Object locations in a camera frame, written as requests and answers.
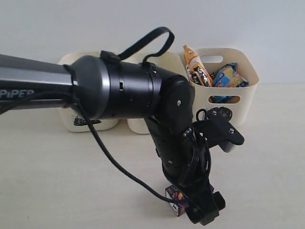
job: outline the loop strap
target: loop strap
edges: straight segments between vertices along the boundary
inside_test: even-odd
[[[145,56],[145,58],[143,59],[143,63],[147,62],[147,59],[149,57],[158,57],[158,56],[163,55],[172,45],[172,43],[175,39],[175,36],[172,33],[172,31],[170,31],[168,28],[158,27],[158,28],[154,29],[153,31],[151,31],[150,33],[148,33],[147,35],[145,35],[140,40],[138,40],[134,45],[132,45],[131,47],[126,49],[124,52],[119,54],[118,55],[119,58],[121,60],[127,59],[128,57],[132,56],[133,54],[135,54],[136,52],[138,52],[139,50],[141,50],[146,45],[148,45],[153,40],[155,40],[156,38],[158,38],[159,36],[161,36],[162,34],[164,34],[166,32],[169,33],[169,36],[168,36],[164,46],[157,53],[153,53],[153,54],[149,54],[149,55]]]

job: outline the tabletop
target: tabletop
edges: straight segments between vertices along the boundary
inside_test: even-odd
[[[209,229],[305,228],[305,84],[258,85],[245,143],[211,150],[210,181],[227,206]],[[99,131],[113,157],[159,193],[169,182],[150,135],[124,120]],[[1,229],[204,228],[118,171],[91,133],[65,129],[56,109],[0,117]]]

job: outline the candy wrapper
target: candy wrapper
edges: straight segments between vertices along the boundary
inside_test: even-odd
[[[200,86],[212,87],[213,81],[202,64],[198,53],[187,45],[183,46],[183,48],[189,80]]]
[[[212,75],[214,87],[246,87],[249,82],[236,72],[237,63],[229,63]],[[214,103],[227,103],[235,96],[215,96]]]

